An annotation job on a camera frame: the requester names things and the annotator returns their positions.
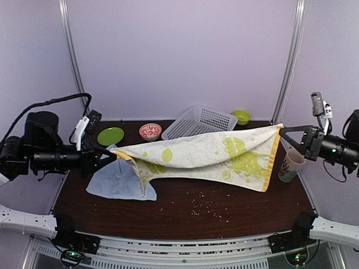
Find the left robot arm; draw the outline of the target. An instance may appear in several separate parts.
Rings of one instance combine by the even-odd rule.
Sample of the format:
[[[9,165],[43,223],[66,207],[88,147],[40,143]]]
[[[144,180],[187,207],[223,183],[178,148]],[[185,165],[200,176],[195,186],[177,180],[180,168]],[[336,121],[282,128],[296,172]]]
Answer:
[[[34,108],[85,98],[85,110],[65,144],[58,134],[59,117]],[[55,98],[26,107],[13,121],[1,140],[1,181],[7,183],[31,171],[38,175],[65,175],[78,170],[83,176],[93,174],[117,160],[117,155],[88,142],[102,115],[88,111],[91,95],[79,93]]]

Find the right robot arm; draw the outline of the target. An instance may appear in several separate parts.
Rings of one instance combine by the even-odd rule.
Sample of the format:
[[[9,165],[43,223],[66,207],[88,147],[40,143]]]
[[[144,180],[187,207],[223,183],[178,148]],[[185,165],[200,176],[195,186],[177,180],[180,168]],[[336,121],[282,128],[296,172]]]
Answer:
[[[284,127],[279,131],[281,138],[286,140],[305,159],[316,161],[322,158],[331,165],[342,166],[342,174],[358,171],[358,110],[346,120],[343,138],[325,134],[320,127],[306,125]]]

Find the green crocodile pattern towel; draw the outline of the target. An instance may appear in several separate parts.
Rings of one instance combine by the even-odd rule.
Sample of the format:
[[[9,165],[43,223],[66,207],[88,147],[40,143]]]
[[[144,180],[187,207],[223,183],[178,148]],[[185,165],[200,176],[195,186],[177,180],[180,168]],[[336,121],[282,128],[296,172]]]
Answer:
[[[220,182],[266,192],[284,126],[204,133],[111,149],[130,164],[142,193],[159,178]]]

